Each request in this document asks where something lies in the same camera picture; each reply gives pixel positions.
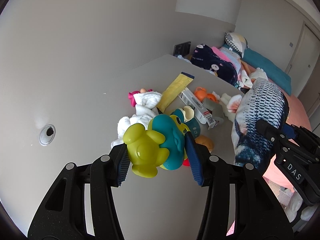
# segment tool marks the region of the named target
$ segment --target pink blanket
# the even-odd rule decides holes
[[[255,71],[255,69],[253,67],[251,67],[250,65],[248,67],[251,72]],[[285,97],[288,100],[288,104],[289,104],[289,115],[287,118],[287,124],[294,124],[296,126],[303,126],[304,128],[311,131],[311,126],[310,126],[310,122],[309,122],[307,113],[306,113],[302,103],[300,102],[300,100],[297,99],[294,95],[289,96],[281,88],[279,88],[279,89],[285,95]],[[273,158],[271,159],[271,163],[263,176],[270,179],[274,183],[276,183],[280,186],[289,188],[289,189],[291,189],[291,191],[293,191],[292,184],[282,174],[282,172],[275,166],[275,164],[274,164],[275,158],[276,158],[276,156],[273,156]]]

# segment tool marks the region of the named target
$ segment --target wall socket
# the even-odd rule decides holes
[[[185,56],[190,53],[191,41],[180,43],[174,46],[173,55],[177,57],[178,55]]]

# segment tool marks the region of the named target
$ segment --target yellow-green toy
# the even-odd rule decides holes
[[[131,125],[124,133],[123,141],[133,164],[132,171],[141,177],[155,177],[158,173],[156,167],[162,165],[169,156],[167,148],[159,148],[159,144],[165,141],[164,135],[145,130],[141,123]]]

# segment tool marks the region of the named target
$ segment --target table surface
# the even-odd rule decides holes
[[[53,97],[55,109],[45,114],[38,112],[36,118],[29,116],[31,123],[42,122],[43,125],[34,125],[30,129],[23,146],[3,140],[8,154],[2,157],[0,163],[2,174],[6,175],[0,178],[1,201],[20,229],[27,232],[45,193],[66,163],[92,163],[109,152],[111,141],[117,138],[118,120],[135,112],[127,98],[128,92],[140,88],[163,92],[182,71],[195,77],[188,85],[191,91],[201,86],[219,95],[241,94],[238,89],[205,70],[164,55],[133,70],[106,76],[104,90],[100,90],[99,94],[89,90],[68,98],[63,95]],[[176,98],[165,112],[171,113],[183,105]],[[43,147],[38,142],[38,136],[41,128],[48,123],[55,126],[56,136],[50,145]],[[234,161],[231,128],[232,123],[227,118],[223,124],[210,130],[207,125],[201,124],[201,134],[210,137],[215,144],[212,154],[227,163]],[[158,170],[155,178],[146,179],[134,175],[130,169],[122,186],[112,189],[124,238],[195,239],[207,188],[197,185],[190,167],[182,166],[175,171]],[[229,226],[235,216],[234,186],[230,188]],[[90,208],[87,201],[89,190],[86,187],[86,211]],[[88,233],[93,234],[89,212],[86,212],[86,218]]]

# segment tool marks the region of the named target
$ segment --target fish plush toy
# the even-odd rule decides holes
[[[243,98],[237,95],[230,99],[227,109],[236,113],[231,132],[235,165],[251,163],[264,174],[275,154],[274,143],[257,132],[256,122],[263,119],[282,129],[289,113],[287,99],[275,84],[257,78]]]

